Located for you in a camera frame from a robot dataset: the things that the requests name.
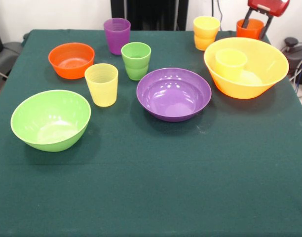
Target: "green tablecloth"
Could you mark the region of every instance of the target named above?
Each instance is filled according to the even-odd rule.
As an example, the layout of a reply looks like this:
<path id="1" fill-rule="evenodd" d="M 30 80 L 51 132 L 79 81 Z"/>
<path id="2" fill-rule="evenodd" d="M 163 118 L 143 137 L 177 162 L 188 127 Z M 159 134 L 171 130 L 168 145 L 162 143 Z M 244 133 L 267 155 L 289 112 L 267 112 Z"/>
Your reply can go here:
<path id="1" fill-rule="evenodd" d="M 48 53 L 71 41 L 118 68 L 113 106 L 95 106 L 84 79 L 53 71 Z M 209 105 L 185 122 L 157 120 L 103 31 L 32 31 L 0 96 L 0 236 L 302 236 L 302 107 L 289 82 L 233 99 L 214 86 L 192 32 L 132 32 L 131 41 L 151 46 L 149 71 L 203 76 Z M 9 125 L 20 102 L 50 89 L 80 93 L 92 108 L 83 137 L 60 153 L 29 147 Z"/>

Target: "cup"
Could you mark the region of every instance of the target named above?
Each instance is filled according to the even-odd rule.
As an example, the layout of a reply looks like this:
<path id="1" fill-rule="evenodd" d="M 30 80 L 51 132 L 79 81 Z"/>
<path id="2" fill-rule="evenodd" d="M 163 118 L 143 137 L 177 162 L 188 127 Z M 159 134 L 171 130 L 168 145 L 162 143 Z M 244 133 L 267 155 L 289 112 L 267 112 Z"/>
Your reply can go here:
<path id="1" fill-rule="evenodd" d="M 118 70 L 107 63 L 94 64 L 86 69 L 85 79 L 94 103 L 107 107 L 117 98 Z"/>
<path id="2" fill-rule="evenodd" d="M 242 28 L 243 21 L 244 21 L 244 19 L 239 20 L 236 23 L 236 36 L 252 38 L 252 39 L 258 40 L 260 33 L 262 31 L 262 28 L 264 27 L 263 21 L 250 18 L 247 28 Z"/>
<path id="3" fill-rule="evenodd" d="M 130 79 L 140 80 L 147 74 L 151 56 L 149 45 L 141 42 L 128 43 L 121 49 L 121 55 Z"/>
<path id="4" fill-rule="evenodd" d="M 108 48 L 112 54 L 121 55 L 121 48 L 130 42 L 130 22 L 123 18 L 112 18 L 104 22 Z"/>
<path id="5" fill-rule="evenodd" d="M 223 78 L 239 81 L 248 59 L 237 49 L 225 48 L 216 53 L 215 72 Z"/>
<path id="6" fill-rule="evenodd" d="M 205 51 L 215 41 L 220 21 L 212 16 L 198 16 L 193 23 L 195 46 L 197 49 Z"/>

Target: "bowl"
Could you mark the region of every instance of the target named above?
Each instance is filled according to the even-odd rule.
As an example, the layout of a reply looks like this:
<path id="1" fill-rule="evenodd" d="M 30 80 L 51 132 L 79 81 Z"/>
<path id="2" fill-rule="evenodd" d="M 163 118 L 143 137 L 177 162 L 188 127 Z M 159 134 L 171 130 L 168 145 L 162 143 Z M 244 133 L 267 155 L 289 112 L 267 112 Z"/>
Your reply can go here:
<path id="1" fill-rule="evenodd" d="M 200 75 L 181 68 L 162 68 L 138 83 L 141 105 L 156 118 L 180 122 L 199 113 L 211 99 L 211 88 Z"/>
<path id="2" fill-rule="evenodd" d="M 36 149 L 59 152 L 77 142 L 90 116 L 90 105 L 83 96 L 68 90 L 49 90 L 17 106 L 11 117 L 11 129 Z"/>
<path id="3" fill-rule="evenodd" d="M 226 79 L 216 72 L 216 53 L 225 48 L 243 52 L 247 57 L 239 80 Z M 268 43 L 249 38 L 226 38 L 212 43 L 204 54 L 204 62 L 224 94 L 237 99 L 255 98 L 284 79 L 289 65 L 286 57 Z"/>
<path id="4" fill-rule="evenodd" d="M 55 47 L 48 56 L 54 71 L 65 79 L 84 77 L 94 63 L 94 50 L 84 43 L 65 43 Z"/>

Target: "large yellow bowl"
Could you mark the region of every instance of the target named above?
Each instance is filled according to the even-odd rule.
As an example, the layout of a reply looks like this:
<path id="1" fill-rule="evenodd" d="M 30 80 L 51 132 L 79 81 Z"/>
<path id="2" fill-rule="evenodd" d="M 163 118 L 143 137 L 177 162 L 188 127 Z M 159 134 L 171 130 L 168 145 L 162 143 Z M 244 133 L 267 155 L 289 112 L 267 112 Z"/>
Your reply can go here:
<path id="1" fill-rule="evenodd" d="M 216 53 L 225 48 L 240 50 L 248 58 L 238 81 L 228 80 L 215 72 Z M 289 69 L 286 57 L 275 47 L 260 40 L 238 37 L 212 43 L 204 54 L 204 61 L 217 88 L 237 99 L 251 99 L 261 95 L 281 81 Z"/>

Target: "yellow cup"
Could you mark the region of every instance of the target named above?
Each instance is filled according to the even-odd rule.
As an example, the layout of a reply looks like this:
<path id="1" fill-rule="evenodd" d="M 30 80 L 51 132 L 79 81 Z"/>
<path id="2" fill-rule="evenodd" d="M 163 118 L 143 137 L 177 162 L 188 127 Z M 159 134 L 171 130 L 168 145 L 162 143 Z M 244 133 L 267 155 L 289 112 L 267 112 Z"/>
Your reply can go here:
<path id="1" fill-rule="evenodd" d="M 239 81 L 247 61 L 247 56 L 240 50 L 221 49 L 216 53 L 215 71 L 228 80 Z"/>
<path id="2" fill-rule="evenodd" d="M 215 41 L 220 21 L 212 16 L 198 16 L 193 23 L 195 46 L 197 49 L 205 51 Z"/>
<path id="3" fill-rule="evenodd" d="M 85 79 L 94 103 L 107 107 L 117 99 L 118 70 L 107 63 L 94 64 L 86 69 Z"/>

